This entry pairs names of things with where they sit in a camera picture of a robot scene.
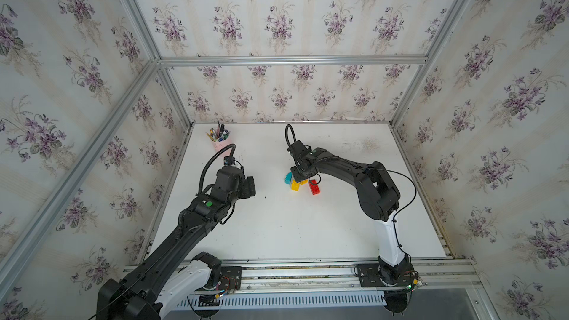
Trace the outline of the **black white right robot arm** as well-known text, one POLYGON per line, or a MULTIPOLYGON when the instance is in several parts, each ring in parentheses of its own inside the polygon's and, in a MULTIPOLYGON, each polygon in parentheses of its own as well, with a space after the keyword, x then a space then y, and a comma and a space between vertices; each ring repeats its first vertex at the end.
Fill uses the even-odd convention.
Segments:
POLYGON ((323 148, 312 149, 301 141, 287 144, 297 182, 317 175, 332 176, 355 188, 363 213, 376 222, 379 237, 379 272, 384 283, 395 284, 413 271, 411 256, 403 250, 397 234, 401 193, 382 163, 360 163, 334 155, 323 148))

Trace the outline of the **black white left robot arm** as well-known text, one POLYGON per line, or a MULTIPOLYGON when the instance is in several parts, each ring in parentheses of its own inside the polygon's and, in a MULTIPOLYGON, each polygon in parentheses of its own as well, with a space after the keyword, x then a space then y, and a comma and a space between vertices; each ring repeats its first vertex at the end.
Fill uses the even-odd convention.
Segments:
POLYGON ((255 196, 253 177, 242 168, 225 166, 216 181, 197 194, 176 227, 151 255, 123 279, 108 280, 99 290, 95 319, 162 319, 192 292, 216 290, 222 262, 201 252, 184 269, 188 254, 240 199, 255 196))

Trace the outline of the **red long lego brick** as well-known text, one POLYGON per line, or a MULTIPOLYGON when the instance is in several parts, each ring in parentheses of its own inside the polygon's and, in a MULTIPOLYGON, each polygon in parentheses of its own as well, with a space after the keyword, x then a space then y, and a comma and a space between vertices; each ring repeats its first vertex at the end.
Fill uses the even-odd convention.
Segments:
POLYGON ((318 182, 316 182, 316 181, 313 180, 313 179, 310 179, 309 182, 308 182, 308 184, 309 184, 309 188, 311 189, 311 193, 312 193, 314 196, 320 194, 320 189, 319 189, 319 183, 318 183, 318 182))

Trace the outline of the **teal curved lego brick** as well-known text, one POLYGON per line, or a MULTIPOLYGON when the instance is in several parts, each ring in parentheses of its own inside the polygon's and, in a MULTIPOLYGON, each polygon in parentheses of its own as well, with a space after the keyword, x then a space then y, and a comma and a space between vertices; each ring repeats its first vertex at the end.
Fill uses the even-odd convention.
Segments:
POLYGON ((290 185, 292 183, 292 179, 293 179, 293 175, 291 172, 289 172, 285 177, 285 183, 287 185, 290 185))

